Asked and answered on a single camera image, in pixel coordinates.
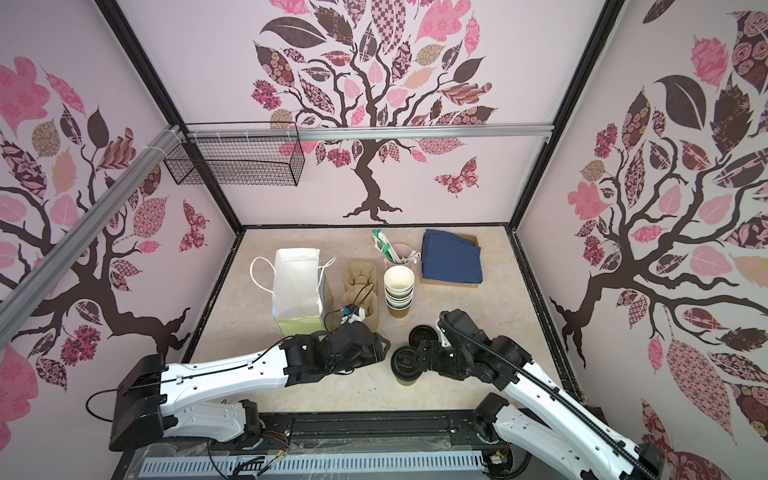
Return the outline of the aluminium rail back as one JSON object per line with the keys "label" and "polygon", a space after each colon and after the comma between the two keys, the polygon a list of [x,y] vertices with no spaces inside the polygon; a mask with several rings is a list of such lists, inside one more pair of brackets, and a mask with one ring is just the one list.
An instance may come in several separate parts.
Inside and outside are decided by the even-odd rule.
{"label": "aluminium rail back", "polygon": [[222,125],[203,124],[193,130],[188,126],[186,137],[190,141],[212,139],[255,140],[261,138],[287,139],[293,141],[341,141],[377,139],[422,139],[422,138],[483,138],[483,137],[544,137],[549,138],[554,126],[543,123],[478,124],[478,125],[433,125],[395,127],[349,127],[349,128],[270,128],[259,124],[247,129],[225,129]]}

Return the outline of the white green paper cup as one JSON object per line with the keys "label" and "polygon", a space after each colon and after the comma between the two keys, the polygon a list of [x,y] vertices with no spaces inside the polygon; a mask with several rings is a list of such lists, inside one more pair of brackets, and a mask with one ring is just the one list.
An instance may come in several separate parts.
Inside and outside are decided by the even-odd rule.
{"label": "white green paper cup", "polygon": [[416,372],[415,374],[402,374],[399,372],[395,372],[395,378],[397,382],[402,386],[412,386],[416,383],[416,381],[420,378],[421,373]]}

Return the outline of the aluminium rail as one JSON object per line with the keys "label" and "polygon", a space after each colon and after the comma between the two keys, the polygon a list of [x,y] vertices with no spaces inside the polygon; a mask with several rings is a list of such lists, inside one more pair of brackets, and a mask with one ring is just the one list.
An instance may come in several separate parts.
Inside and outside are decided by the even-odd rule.
{"label": "aluminium rail", "polygon": [[1,344],[6,345],[37,306],[76,263],[90,242],[108,224],[151,171],[184,139],[177,125],[169,125],[139,154],[78,223],[53,246],[38,267],[1,304]]}
{"label": "aluminium rail", "polygon": [[341,141],[377,139],[422,139],[422,138],[483,138],[483,137],[544,137],[549,138],[554,126],[543,123],[478,124],[478,125],[433,125],[395,127],[349,127],[349,128],[270,128],[259,124],[247,129],[225,129],[222,125],[203,124],[193,130],[188,126],[186,137],[190,141],[212,139],[255,140],[261,138],[287,139],[293,141]]}

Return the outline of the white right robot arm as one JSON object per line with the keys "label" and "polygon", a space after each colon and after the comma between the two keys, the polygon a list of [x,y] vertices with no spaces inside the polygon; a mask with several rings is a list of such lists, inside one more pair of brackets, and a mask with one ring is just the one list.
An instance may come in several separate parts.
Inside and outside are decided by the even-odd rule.
{"label": "white right robot arm", "polygon": [[637,444],[590,412],[507,336],[489,338],[464,311],[440,313],[425,338],[411,341],[419,372],[495,387],[473,412],[488,443],[512,444],[570,479],[658,479],[659,450]]}

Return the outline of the green wrapped stirrers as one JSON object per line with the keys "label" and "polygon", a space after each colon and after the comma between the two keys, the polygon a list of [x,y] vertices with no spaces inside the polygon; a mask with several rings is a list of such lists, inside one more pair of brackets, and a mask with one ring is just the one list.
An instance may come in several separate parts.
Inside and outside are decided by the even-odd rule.
{"label": "green wrapped stirrers", "polygon": [[373,234],[374,245],[376,249],[384,256],[384,258],[387,261],[390,261],[391,260],[391,257],[389,255],[390,244],[386,239],[386,236],[383,234],[383,232],[380,229],[374,229],[372,231],[372,234]]}

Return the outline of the black cup lid stack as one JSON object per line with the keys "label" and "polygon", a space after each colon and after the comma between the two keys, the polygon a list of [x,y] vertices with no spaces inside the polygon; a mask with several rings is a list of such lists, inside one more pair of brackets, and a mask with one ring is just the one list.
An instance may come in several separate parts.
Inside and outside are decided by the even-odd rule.
{"label": "black cup lid stack", "polygon": [[437,331],[429,325],[418,325],[414,327],[408,336],[409,345],[418,348],[424,341],[438,341],[440,339]]}

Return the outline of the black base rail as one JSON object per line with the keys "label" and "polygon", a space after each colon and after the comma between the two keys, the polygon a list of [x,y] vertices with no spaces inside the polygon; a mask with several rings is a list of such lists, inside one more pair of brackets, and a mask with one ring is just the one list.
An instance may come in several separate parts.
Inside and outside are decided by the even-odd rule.
{"label": "black base rail", "polygon": [[[364,474],[332,478],[285,477],[267,479],[521,479],[529,471],[532,456],[512,444],[488,444],[473,428],[470,410],[265,413],[261,415],[258,440],[219,443],[205,439],[162,440],[124,454],[113,473],[115,479],[138,479],[142,462],[149,457],[237,457],[244,455],[382,452],[477,451],[486,472]],[[265,479],[238,474],[221,479]]]}

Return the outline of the stacked paper cups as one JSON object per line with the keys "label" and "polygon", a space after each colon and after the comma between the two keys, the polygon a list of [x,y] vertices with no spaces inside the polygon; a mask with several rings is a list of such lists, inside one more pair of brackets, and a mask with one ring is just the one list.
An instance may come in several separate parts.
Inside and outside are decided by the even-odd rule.
{"label": "stacked paper cups", "polygon": [[403,318],[409,313],[415,280],[414,271],[405,265],[392,266],[384,273],[385,303],[392,317]]}

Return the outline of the pink bucket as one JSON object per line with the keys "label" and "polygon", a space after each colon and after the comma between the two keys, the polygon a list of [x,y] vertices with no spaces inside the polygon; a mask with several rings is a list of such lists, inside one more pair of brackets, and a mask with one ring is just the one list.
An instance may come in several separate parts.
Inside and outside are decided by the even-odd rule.
{"label": "pink bucket", "polygon": [[391,244],[384,253],[387,268],[404,265],[413,267],[421,261],[421,253],[406,244]]}

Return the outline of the aluminium rail left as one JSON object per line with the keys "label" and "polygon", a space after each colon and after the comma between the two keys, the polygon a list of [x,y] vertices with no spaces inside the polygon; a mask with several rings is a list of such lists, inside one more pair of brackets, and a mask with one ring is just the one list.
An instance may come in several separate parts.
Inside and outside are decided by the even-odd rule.
{"label": "aluminium rail left", "polygon": [[78,223],[53,246],[38,267],[1,304],[1,344],[6,345],[37,306],[76,263],[90,242],[108,224],[151,171],[184,139],[177,125],[169,125],[139,154]]}

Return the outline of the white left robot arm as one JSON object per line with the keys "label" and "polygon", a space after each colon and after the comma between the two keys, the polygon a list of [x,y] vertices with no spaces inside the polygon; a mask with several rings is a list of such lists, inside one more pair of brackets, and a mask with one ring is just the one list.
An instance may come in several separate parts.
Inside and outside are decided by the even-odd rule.
{"label": "white left robot arm", "polygon": [[253,354],[204,363],[141,358],[118,384],[109,448],[131,451],[163,438],[230,442],[260,433],[252,401],[222,399],[256,390],[317,383],[385,360],[391,343],[354,321],[330,332],[297,334]]}

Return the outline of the white paper takeout bag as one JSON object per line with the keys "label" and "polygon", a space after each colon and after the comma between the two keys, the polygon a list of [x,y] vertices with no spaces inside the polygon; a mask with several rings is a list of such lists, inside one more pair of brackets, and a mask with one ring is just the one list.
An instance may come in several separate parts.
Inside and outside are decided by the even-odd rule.
{"label": "white paper takeout bag", "polygon": [[[254,275],[260,261],[272,270],[271,287],[261,285]],[[284,337],[325,329],[323,317],[332,303],[326,270],[335,261],[332,257],[323,263],[316,248],[283,248],[276,251],[274,261],[262,256],[251,261],[251,281],[271,296],[272,317]]]}

